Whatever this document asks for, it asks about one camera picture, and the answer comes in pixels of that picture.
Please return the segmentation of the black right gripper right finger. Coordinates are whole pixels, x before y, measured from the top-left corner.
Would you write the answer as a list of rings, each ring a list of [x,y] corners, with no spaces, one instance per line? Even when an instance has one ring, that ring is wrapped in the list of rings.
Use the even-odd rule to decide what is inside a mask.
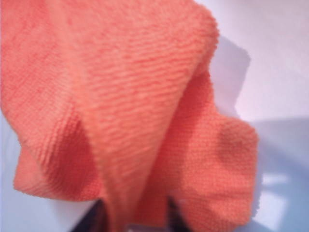
[[[169,232],[190,232],[179,206],[172,197],[169,197]]]

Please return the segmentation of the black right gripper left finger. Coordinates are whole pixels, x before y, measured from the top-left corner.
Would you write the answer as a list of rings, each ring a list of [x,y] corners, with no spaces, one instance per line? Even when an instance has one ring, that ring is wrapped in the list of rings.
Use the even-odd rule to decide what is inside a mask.
[[[107,232],[108,230],[108,215],[102,200],[97,200],[72,229],[73,232]]]

